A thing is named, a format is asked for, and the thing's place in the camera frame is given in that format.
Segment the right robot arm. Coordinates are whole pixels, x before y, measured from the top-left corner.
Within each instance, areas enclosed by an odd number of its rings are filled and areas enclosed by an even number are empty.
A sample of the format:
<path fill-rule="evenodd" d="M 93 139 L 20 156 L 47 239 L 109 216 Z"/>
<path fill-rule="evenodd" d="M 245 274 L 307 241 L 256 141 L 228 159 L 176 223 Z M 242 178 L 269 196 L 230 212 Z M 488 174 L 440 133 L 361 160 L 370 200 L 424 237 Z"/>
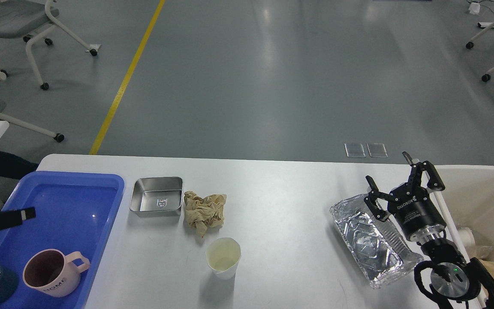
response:
<path fill-rule="evenodd" d="M 447 223 L 431 201 L 431 193 L 445 190 L 445 184 L 429 161 L 414 160 L 402 153 L 410 165 L 408 180 L 389 193 L 381 192 L 371 176 L 364 202 L 377 220 L 393 216 L 408 241 L 416 242 L 429 260 L 414 268 L 419 291 L 438 305 L 450 309 L 451 301 L 465 303 L 488 291 L 486 309 L 494 309 L 494 278 L 476 258 L 467 261 L 457 245 L 447 239 Z"/>

